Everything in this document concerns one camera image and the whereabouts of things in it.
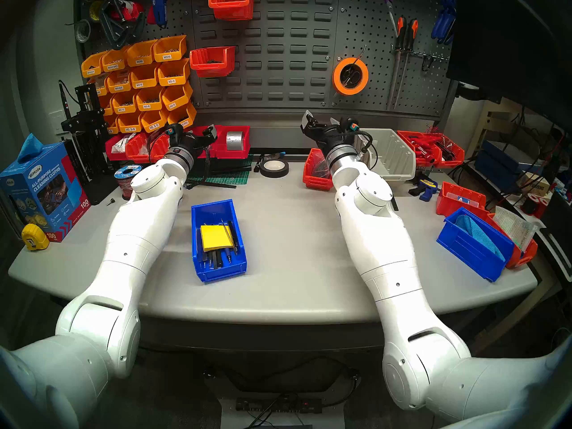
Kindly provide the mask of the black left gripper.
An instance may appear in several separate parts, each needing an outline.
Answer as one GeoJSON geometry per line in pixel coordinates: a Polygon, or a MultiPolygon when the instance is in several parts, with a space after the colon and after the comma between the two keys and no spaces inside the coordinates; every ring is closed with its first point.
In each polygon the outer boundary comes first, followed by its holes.
{"type": "Polygon", "coordinates": [[[191,157],[194,160],[210,146],[211,141],[217,139],[217,128],[209,125],[203,130],[203,135],[193,133],[173,134],[169,139],[169,154],[191,157]]]}

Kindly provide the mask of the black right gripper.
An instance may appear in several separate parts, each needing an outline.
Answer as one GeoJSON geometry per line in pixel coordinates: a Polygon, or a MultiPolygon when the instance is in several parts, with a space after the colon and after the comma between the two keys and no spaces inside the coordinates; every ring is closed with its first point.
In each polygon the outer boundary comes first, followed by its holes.
{"type": "Polygon", "coordinates": [[[308,130],[308,137],[316,142],[322,152],[330,152],[339,145],[354,143],[355,132],[344,128],[340,122],[331,117],[331,124],[316,124],[316,118],[309,110],[302,117],[302,130],[308,130]]]}

